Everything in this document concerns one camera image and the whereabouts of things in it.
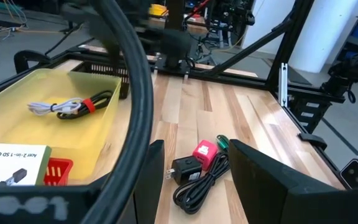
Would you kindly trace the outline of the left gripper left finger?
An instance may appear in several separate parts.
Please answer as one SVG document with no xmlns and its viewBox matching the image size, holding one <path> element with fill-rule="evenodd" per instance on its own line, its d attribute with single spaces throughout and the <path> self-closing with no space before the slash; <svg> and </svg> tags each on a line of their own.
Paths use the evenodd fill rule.
<svg viewBox="0 0 358 224">
<path fill-rule="evenodd" d="M 154 224 L 164 180 L 165 143 L 155 140 L 149 145 L 145 162 L 134 190 L 137 224 Z"/>
</svg>

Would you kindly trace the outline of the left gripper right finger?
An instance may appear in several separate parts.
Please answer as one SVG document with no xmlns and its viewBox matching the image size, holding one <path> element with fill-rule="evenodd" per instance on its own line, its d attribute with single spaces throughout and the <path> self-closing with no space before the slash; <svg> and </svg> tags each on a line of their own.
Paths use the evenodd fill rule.
<svg viewBox="0 0 358 224">
<path fill-rule="evenodd" d="M 237 139 L 228 153 L 249 224 L 358 224 L 358 189 L 339 190 Z"/>
</svg>

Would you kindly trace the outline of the pink cube charger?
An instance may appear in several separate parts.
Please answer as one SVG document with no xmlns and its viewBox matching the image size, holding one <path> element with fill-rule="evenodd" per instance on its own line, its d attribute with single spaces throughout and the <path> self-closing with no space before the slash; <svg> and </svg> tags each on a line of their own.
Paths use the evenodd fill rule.
<svg viewBox="0 0 358 224">
<path fill-rule="evenodd" d="M 200 163 L 203 171 L 208 171 L 218 153 L 218 147 L 207 140 L 202 140 L 192 153 Z"/>
</svg>

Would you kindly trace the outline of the green white Acer box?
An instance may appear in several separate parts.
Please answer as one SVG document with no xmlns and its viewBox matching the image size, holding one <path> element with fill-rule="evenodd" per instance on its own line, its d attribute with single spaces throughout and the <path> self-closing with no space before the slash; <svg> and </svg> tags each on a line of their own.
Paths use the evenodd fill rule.
<svg viewBox="0 0 358 224">
<path fill-rule="evenodd" d="M 46 145 L 0 143 L 0 185 L 42 185 L 51 151 Z"/>
</svg>

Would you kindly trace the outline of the yellow background bin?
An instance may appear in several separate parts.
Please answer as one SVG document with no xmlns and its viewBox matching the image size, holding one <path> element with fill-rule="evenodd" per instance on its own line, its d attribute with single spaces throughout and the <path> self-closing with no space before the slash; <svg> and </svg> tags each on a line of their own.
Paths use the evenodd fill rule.
<svg viewBox="0 0 358 224">
<path fill-rule="evenodd" d="M 168 9 L 166 6 L 161 4 L 151 4 L 149 7 L 149 14 L 152 16 L 165 16 L 168 14 Z"/>
</svg>

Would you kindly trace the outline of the yellow translucent plastic bin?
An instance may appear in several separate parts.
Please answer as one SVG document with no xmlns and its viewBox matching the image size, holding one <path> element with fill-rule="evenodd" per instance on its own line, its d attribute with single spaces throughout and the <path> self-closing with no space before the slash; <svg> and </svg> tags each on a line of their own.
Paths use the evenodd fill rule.
<svg viewBox="0 0 358 224">
<path fill-rule="evenodd" d="M 85 179 L 94 170 L 114 120 L 121 79 L 63 70 L 38 69 L 0 92 L 0 143 L 40 144 L 51 147 L 52 157 L 70 159 L 70 179 Z M 102 91 L 113 93 L 107 107 L 75 119 L 55 113 L 37 116 L 27 105 L 87 99 Z"/>
</svg>

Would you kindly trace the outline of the black plastic basket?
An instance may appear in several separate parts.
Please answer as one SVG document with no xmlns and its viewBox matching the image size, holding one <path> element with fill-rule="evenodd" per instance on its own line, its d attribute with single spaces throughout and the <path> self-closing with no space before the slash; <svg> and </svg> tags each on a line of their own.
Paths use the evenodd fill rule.
<svg viewBox="0 0 358 224">
<path fill-rule="evenodd" d="M 130 90 L 129 75 L 127 69 L 124 68 L 123 65 L 119 65 L 118 67 L 113 67 L 106 63 L 85 61 L 79 64 L 78 66 L 76 66 L 73 69 L 73 71 L 119 77 L 121 79 L 119 99 L 124 100 L 127 98 L 129 94 L 129 90 Z"/>
</svg>

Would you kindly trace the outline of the black control box with labels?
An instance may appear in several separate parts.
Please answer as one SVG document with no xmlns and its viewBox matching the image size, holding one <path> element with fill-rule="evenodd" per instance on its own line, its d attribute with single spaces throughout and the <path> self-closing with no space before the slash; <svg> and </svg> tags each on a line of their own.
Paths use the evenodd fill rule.
<svg viewBox="0 0 358 224">
<path fill-rule="evenodd" d="M 331 105 L 329 101 L 294 96 L 288 106 L 300 124 L 312 133 Z"/>
</svg>

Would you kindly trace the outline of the red plastic basket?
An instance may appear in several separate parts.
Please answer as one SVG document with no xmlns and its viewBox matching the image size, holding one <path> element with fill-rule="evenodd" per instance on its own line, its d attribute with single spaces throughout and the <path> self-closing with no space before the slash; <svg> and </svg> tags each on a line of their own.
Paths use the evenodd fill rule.
<svg viewBox="0 0 358 224">
<path fill-rule="evenodd" d="M 44 184 L 63 186 L 68 182 L 68 176 L 73 167 L 70 159 L 50 158 L 44 176 Z"/>
</svg>

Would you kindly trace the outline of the white pillar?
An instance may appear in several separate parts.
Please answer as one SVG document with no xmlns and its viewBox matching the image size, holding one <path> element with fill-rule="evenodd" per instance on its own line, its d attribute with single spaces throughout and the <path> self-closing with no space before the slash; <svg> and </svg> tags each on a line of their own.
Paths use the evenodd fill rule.
<svg viewBox="0 0 358 224">
<path fill-rule="evenodd" d="M 358 16 L 358 0 L 314 0 L 289 65 L 319 73 L 332 62 Z"/>
</svg>

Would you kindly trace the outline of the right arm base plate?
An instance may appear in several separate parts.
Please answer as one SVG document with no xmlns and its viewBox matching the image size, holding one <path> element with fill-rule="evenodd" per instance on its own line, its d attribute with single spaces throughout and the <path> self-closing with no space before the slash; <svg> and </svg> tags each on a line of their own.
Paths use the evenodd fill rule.
<svg viewBox="0 0 358 224">
<path fill-rule="evenodd" d="M 155 68 L 171 75 L 185 76 L 189 75 L 195 69 L 195 61 L 190 57 L 178 59 L 177 57 L 168 55 L 159 55 L 154 63 Z"/>
</svg>

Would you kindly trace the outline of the black frame clamp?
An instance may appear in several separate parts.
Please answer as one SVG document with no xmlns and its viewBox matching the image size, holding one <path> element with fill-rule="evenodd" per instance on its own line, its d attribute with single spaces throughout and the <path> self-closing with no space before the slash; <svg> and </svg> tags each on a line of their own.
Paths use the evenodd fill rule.
<svg viewBox="0 0 358 224">
<path fill-rule="evenodd" d="M 319 136 L 310 133 L 300 133 L 298 137 L 301 141 L 309 142 L 312 146 L 319 147 L 323 151 L 327 148 L 325 140 Z"/>
</svg>

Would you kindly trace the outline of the white metal bracket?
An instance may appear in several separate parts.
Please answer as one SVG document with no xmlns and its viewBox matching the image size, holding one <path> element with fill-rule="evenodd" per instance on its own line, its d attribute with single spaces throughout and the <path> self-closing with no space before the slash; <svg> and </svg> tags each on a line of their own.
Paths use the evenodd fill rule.
<svg viewBox="0 0 358 224">
<path fill-rule="evenodd" d="M 288 64 L 281 63 L 278 79 L 278 102 L 281 107 L 288 104 Z"/>
</svg>

